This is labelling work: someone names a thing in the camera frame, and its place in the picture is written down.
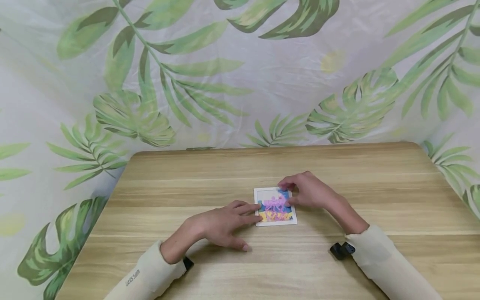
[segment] card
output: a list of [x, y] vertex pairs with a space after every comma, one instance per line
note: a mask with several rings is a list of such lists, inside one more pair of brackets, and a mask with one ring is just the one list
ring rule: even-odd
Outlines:
[[256, 226], [277, 226], [297, 224], [295, 207], [286, 207], [285, 202], [292, 197], [291, 191], [282, 191], [279, 187], [253, 189], [255, 204], [262, 207], [255, 212], [262, 216]]

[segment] cream sleeve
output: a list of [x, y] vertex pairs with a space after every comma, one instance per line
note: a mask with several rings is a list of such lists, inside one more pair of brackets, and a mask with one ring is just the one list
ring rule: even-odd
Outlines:
[[156, 242], [104, 300], [153, 300], [162, 295], [172, 281], [185, 272], [184, 261], [168, 264], [160, 253], [161, 241]]
[[357, 265], [391, 300], [442, 299], [377, 226], [346, 238]]

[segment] forearm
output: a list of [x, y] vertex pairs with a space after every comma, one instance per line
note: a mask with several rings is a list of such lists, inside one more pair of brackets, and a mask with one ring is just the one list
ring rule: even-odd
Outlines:
[[162, 243], [160, 252], [167, 263], [176, 264], [183, 259], [188, 249], [202, 238], [202, 229], [187, 219]]
[[357, 265], [389, 299], [442, 299], [377, 226], [347, 235], [347, 242], [355, 248], [352, 256]]
[[339, 196], [327, 211], [337, 220], [355, 248], [353, 259], [365, 275], [392, 300], [441, 299], [423, 276], [375, 225], [370, 226]]
[[187, 250], [199, 240], [195, 227], [185, 222], [165, 242], [156, 242], [104, 300], [153, 300], [181, 277], [189, 265], [183, 261]]
[[325, 208], [339, 223], [346, 234], [360, 234], [369, 224], [353, 209], [343, 196], [337, 196]]

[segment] tropical leaf backdrop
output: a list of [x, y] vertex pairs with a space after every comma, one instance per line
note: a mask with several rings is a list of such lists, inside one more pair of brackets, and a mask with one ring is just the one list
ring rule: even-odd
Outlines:
[[5, 299], [55, 298], [139, 151], [413, 141], [480, 217], [480, 0], [0, 5]]

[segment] wood grain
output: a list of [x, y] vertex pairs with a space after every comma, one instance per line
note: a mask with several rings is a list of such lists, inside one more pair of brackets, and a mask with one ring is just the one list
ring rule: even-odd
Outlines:
[[[189, 216], [310, 170], [379, 225], [444, 299], [478, 299], [480, 226], [412, 143], [149, 152], [128, 163], [57, 300], [100, 300], [157, 239]], [[330, 246], [343, 233], [324, 211], [298, 225], [239, 232], [253, 252], [200, 241], [195, 267], [163, 299], [386, 299], [354, 261]]]

